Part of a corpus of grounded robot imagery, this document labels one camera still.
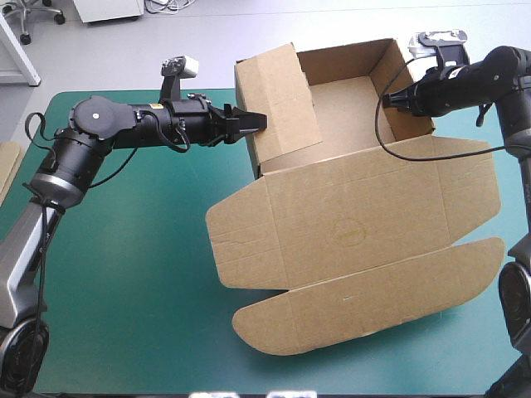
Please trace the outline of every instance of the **open cardboard box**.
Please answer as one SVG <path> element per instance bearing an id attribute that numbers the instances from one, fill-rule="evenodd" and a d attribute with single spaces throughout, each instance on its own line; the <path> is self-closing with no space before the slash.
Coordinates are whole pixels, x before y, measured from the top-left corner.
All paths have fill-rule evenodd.
<path id="1" fill-rule="evenodd" d="M 236 312 L 254 348 L 290 355 L 365 336 L 462 304 L 495 277 L 500 239 L 453 246 L 499 210 L 491 155 L 409 163 L 378 147 L 378 96 L 403 65 L 392 39 L 286 45 L 236 65 L 239 105 L 269 126 L 248 141 L 259 178 L 207 226 L 224 285 L 287 290 Z M 392 90 L 411 82 L 405 69 Z M 487 148 L 432 137 L 430 119 L 395 109 L 379 125 L 408 156 Z"/>

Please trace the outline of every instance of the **black cable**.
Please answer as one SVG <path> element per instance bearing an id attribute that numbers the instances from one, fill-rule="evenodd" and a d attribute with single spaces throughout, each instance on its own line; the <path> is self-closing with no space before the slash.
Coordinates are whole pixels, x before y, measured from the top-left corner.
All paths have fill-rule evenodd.
<path id="1" fill-rule="evenodd" d="M 56 151 L 54 151 L 52 147 L 45 147 L 43 145 L 39 145 L 38 143 L 36 143 L 35 136 L 37 135 L 37 132 L 33 134 L 33 137 L 30 133 L 30 123 L 32 122 L 32 119 L 34 116 L 38 116 L 38 118 L 41 120 L 41 124 L 39 125 L 39 134 L 41 135 L 41 137 L 45 139 L 46 141 L 54 140 L 54 138 L 47 138 L 44 135 L 44 129 L 46 128 L 46 118 L 44 117 L 44 114 L 40 112 L 33 112 L 26 117 L 26 122 L 24 123 L 24 132 L 26 133 L 26 137 L 30 140 L 32 145 L 35 145 L 37 148 L 40 148 L 40 149 L 45 149 L 46 151 L 51 153 L 51 155 L 53 156 L 53 160 L 55 162 L 57 159 Z"/>
<path id="2" fill-rule="evenodd" d="M 33 361 L 37 351 L 37 339 L 41 330 L 42 307 L 44 304 L 44 282 L 46 279 L 46 251 L 48 250 L 47 234 L 48 234 L 48 215 L 47 207 L 44 203 L 41 204 L 42 219 L 41 219 L 41 239 L 39 240 L 38 252 L 41 254 L 40 271 L 39 271 L 39 287 L 37 296 L 37 314 L 35 315 L 35 329 L 33 331 L 32 350 L 30 353 L 30 362 L 27 370 L 27 376 L 24 381 L 24 386 L 20 396 L 26 394 L 33 371 Z"/>
<path id="3" fill-rule="evenodd" d="M 389 153 L 390 155 L 394 156 L 395 158 L 399 158 L 401 160 L 407 160 L 408 162 L 434 162 L 439 160 L 451 160 L 451 159 L 457 159 L 457 158 L 468 158 L 469 156 L 477 156 L 477 155 L 483 155 L 486 153 L 492 153 L 496 151 L 502 151 L 507 149 L 523 149 L 526 151 L 531 152 L 531 147 L 525 146 L 525 145 L 502 145 L 500 147 L 494 147 L 494 148 L 488 148 L 488 149 L 482 149 L 480 151 L 474 151 L 474 152 L 463 152 L 463 153 L 456 153 L 453 155 L 446 155 L 446 156 L 435 156 L 435 157 L 429 157 L 429 158 L 411 158 L 409 156 L 403 156 L 400 153 L 393 152 L 391 149 L 387 147 L 387 145 L 383 142 L 382 137 L 380 136 L 380 131 L 378 129 L 378 116 L 380 115 L 380 108 L 382 107 L 383 97 L 389 90 L 389 88 L 392 86 L 392 84 L 398 79 L 398 76 L 407 68 L 409 64 L 411 64 L 416 58 L 411 58 L 408 62 L 406 62 L 403 67 L 393 76 L 391 80 L 387 83 L 385 88 L 382 90 L 382 93 L 380 94 L 378 98 L 378 103 L 376 105 L 376 112 L 374 115 L 374 133 L 376 134 L 376 140 L 382 147 L 382 149 Z"/>
<path id="4" fill-rule="evenodd" d="M 155 123 L 157 124 L 157 135 L 158 135 L 158 138 L 168 148 L 172 149 L 175 152 L 179 152 L 179 153 L 185 153 L 185 152 L 187 152 L 190 149 L 190 139 L 188 138 L 186 133 L 184 133 L 183 130 L 178 125 L 175 125 L 175 130 L 177 131 L 177 134 L 179 134 L 179 136 L 183 140 L 184 148 L 179 147 L 176 143 L 172 142 L 168 137 L 166 137 L 166 135 L 164 134 L 163 130 L 160 127 L 160 121 L 158 120 L 158 117 L 157 117 L 156 114 L 154 114 L 153 112 L 151 112 L 149 110 L 141 110 L 139 112 L 140 112 L 140 114 L 151 116 L 155 120 Z"/>
<path id="5" fill-rule="evenodd" d="M 89 186 L 89 189 L 90 188 L 94 188 L 94 187 L 98 187 L 100 186 L 101 184 L 104 184 L 106 182 L 108 182 L 112 177 L 115 177 L 119 172 L 121 172 L 122 170 L 124 170 L 124 167 L 127 166 L 127 163 L 129 163 L 129 161 L 133 158 L 134 154 L 136 153 L 136 151 L 138 151 L 139 149 L 138 148 L 135 148 L 131 151 L 131 153 L 129 154 L 129 156 L 124 160 L 124 162 L 120 165 L 120 167 L 118 167 L 116 169 L 116 171 L 112 172 L 109 176 L 105 177 L 103 180 L 100 180 L 98 182 L 95 182 L 94 184 L 90 185 Z"/>

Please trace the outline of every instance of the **chair leg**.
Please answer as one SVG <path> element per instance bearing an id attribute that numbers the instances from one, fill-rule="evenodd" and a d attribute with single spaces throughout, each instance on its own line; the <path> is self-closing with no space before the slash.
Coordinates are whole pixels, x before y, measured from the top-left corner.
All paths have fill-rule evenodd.
<path id="1" fill-rule="evenodd" d="M 62 14 L 63 11 L 61 11 L 58 8 L 51 8 L 51 7 L 44 7 L 44 6 L 32 6 L 30 8 L 32 11 L 43 11 L 43 12 L 49 12 L 51 14 Z"/>
<path id="2" fill-rule="evenodd" d="M 23 8 L 20 12 L 20 28 L 22 29 L 23 35 L 29 35 L 29 32 L 27 31 L 27 9 Z"/>

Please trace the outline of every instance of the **white cable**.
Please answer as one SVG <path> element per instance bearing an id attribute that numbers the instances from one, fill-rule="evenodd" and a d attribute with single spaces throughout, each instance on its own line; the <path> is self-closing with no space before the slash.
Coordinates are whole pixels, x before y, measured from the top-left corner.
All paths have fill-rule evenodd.
<path id="1" fill-rule="evenodd" d="M 169 0 L 168 4 L 166 4 L 165 6 L 162 6 L 162 8 L 156 8 L 156 6 L 154 5 L 155 2 L 153 0 L 149 0 L 149 4 L 150 4 L 149 7 L 148 7 L 147 2 L 145 1 L 144 1 L 144 6 L 150 12 L 175 15 L 180 10 L 183 10 L 184 8 L 191 6 L 196 1 L 197 0 L 184 0 L 184 2 L 179 2 L 179 0 Z"/>

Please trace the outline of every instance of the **white cabinet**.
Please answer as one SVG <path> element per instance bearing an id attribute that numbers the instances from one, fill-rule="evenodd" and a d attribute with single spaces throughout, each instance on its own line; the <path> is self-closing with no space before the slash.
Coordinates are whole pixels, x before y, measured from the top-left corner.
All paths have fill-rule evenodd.
<path id="1" fill-rule="evenodd" d="M 144 0 L 73 0 L 81 21 L 137 17 L 144 14 Z"/>

